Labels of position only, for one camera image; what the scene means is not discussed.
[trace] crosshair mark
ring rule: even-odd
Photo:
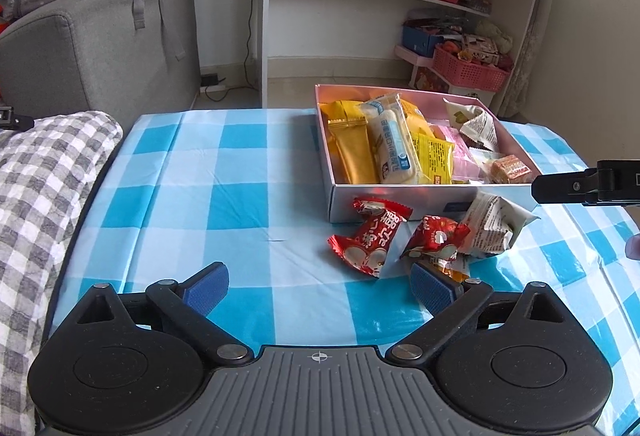
[[[314,359],[316,362],[324,362],[326,359],[331,358],[326,353],[322,353],[321,351],[314,353],[313,355],[309,355],[308,358]]]

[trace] floor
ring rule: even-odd
[[[347,84],[352,86],[381,86],[385,88],[408,88],[406,80],[373,79],[358,77],[295,77],[269,79],[267,99],[269,108],[312,108],[316,105],[316,84]],[[259,108],[260,95],[249,88],[225,92],[200,94],[193,109]]]

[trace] pink wrapper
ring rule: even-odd
[[[469,148],[454,127],[432,126],[433,134],[440,140],[446,140],[455,145],[453,150],[453,179],[478,180],[481,179],[481,169],[469,153]]]

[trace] red candy wrapper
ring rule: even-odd
[[[377,198],[356,198],[353,206],[366,219],[356,235],[353,238],[331,236],[327,241],[347,265],[378,277],[400,223],[407,221],[414,210]]]
[[[411,236],[403,256],[432,256],[453,261],[458,249],[470,232],[469,227],[449,218],[425,216]]]

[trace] table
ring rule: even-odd
[[[332,225],[313,109],[187,111],[140,118],[100,187],[63,281],[54,324],[94,283],[142,291],[213,261],[229,269],[227,297],[210,315],[254,351],[262,344],[378,344],[385,350],[431,317],[397,261],[402,225],[380,280],[332,254]],[[506,124],[543,172],[583,162],[540,126]],[[620,207],[540,206],[513,249],[471,266],[497,290],[545,281],[612,366],[598,423],[620,436],[640,410],[640,265],[626,259],[638,229]]]

